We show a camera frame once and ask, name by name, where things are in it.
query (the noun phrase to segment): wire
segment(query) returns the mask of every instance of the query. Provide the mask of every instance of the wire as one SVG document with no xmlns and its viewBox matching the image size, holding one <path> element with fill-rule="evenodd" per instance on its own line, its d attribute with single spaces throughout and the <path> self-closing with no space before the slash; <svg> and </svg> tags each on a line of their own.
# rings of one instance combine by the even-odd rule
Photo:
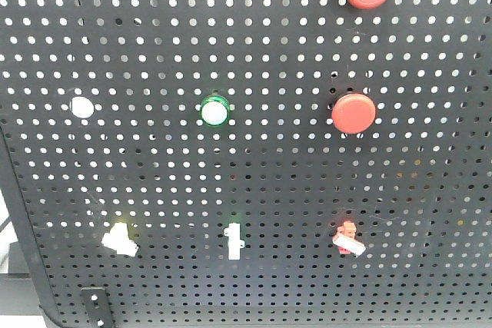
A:
<svg viewBox="0 0 492 328">
<path fill-rule="evenodd" d="M 10 218 L 7 218 L 3 221 L 2 225 L 0 226 L 0 233 L 3 232 L 3 230 L 10 224 Z"/>
</svg>

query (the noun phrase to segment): white plastic clip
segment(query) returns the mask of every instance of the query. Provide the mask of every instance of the white plastic clip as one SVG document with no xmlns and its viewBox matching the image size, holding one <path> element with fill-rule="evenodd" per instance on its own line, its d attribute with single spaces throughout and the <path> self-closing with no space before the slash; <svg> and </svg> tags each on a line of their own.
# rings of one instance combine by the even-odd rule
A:
<svg viewBox="0 0 492 328">
<path fill-rule="evenodd" d="M 338 233 L 333 237 L 333 243 L 339 247 L 349 250 L 351 253 L 356 254 L 358 257 L 364 253 L 366 247 L 363 243 L 354 240 L 344 234 Z"/>
<path fill-rule="evenodd" d="M 224 236 L 229 237 L 229 260 L 240 260 L 241 249 L 244 249 L 244 240 L 241 240 L 241 225 L 239 223 L 229 223 L 229 227 L 224 230 Z"/>
<path fill-rule="evenodd" d="M 115 250 L 118 255 L 135 257 L 138 251 L 138 245 L 128 238 L 126 223 L 116 223 L 109 233 L 103 236 L 102 244 Z"/>
</svg>

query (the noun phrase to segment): mounting bracket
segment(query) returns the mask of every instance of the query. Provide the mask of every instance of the mounting bracket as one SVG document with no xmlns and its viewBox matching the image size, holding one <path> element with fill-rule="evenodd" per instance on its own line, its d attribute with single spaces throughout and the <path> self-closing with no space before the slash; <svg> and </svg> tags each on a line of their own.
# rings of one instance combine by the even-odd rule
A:
<svg viewBox="0 0 492 328">
<path fill-rule="evenodd" d="M 92 328 L 114 328 L 113 316 L 109 308 L 106 290 L 102 287 L 85 287 L 81 289 L 85 311 Z"/>
</svg>

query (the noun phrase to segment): black perforated panel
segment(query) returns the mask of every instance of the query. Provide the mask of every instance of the black perforated panel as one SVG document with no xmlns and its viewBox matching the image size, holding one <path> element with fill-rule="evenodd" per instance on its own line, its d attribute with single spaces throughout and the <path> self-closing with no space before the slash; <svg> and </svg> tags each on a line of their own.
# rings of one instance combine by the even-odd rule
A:
<svg viewBox="0 0 492 328">
<path fill-rule="evenodd" d="M 43 307 L 87 326 L 96 286 L 116 326 L 490 324 L 490 4 L 0 0 L 0 123 Z M 214 91 L 219 128 L 198 112 Z M 347 91 L 377 104 L 363 134 L 332 124 Z M 361 257 L 331 244 L 344 220 Z M 117 221 L 136 258 L 101 245 Z"/>
</svg>

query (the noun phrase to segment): large hole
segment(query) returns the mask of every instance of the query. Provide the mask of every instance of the large hole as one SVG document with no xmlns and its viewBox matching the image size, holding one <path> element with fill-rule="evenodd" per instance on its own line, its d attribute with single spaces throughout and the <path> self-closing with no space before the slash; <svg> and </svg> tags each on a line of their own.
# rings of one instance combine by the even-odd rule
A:
<svg viewBox="0 0 492 328">
<path fill-rule="evenodd" d="M 86 119 L 94 114 L 94 105 L 89 99 L 78 96 L 71 100 L 70 111 L 75 117 Z"/>
</svg>

